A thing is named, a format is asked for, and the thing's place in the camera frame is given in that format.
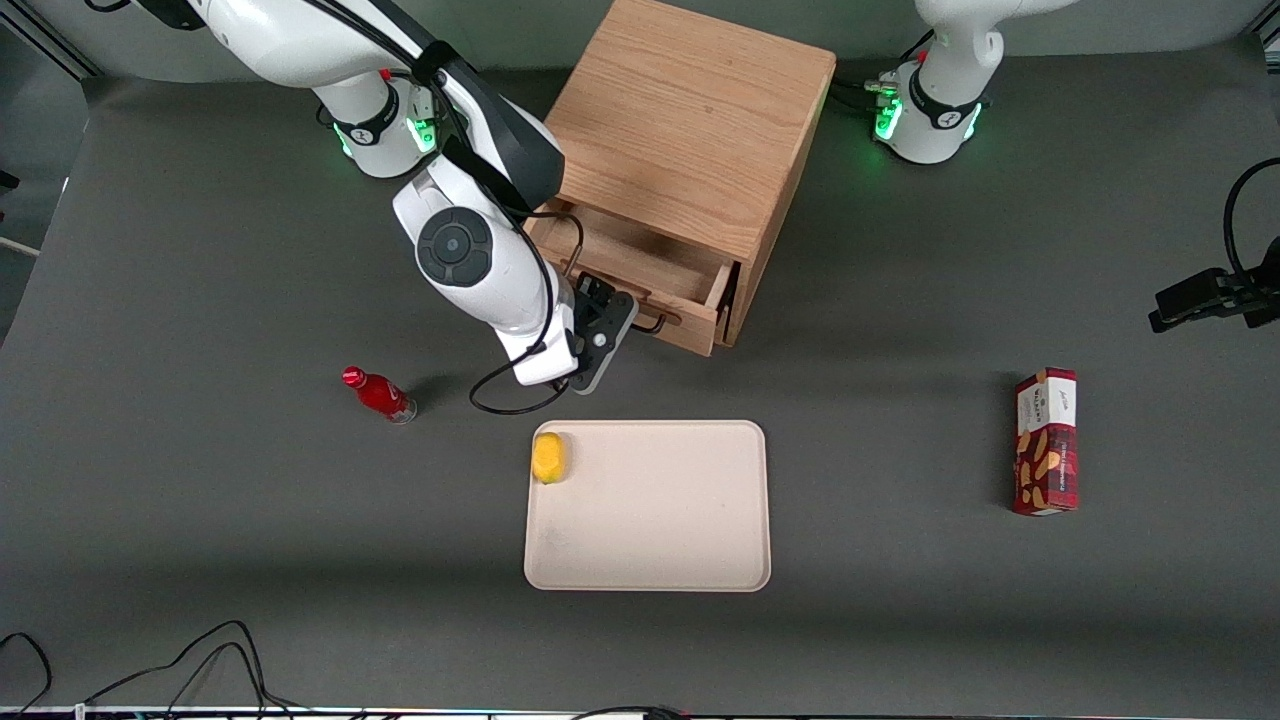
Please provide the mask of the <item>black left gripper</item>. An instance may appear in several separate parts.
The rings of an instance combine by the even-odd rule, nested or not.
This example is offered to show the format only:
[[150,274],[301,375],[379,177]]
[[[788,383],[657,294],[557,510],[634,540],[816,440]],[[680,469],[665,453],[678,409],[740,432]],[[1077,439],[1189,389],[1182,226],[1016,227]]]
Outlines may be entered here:
[[1279,245],[1276,236],[1260,265],[1244,272],[1251,302],[1242,302],[1234,275],[1221,268],[1204,269],[1157,292],[1157,306],[1148,322],[1155,333],[1164,333],[1189,322],[1211,318],[1244,316],[1249,329],[1279,319]]

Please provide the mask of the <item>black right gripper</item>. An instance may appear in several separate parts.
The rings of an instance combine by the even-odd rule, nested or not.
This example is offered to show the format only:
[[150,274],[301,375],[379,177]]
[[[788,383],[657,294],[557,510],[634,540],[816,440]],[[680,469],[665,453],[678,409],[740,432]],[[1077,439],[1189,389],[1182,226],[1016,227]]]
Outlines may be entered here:
[[637,310],[632,295],[588,272],[579,275],[573,287],[573,348],[579,366],[570,377],[572,392],[590,395],[595,391]]

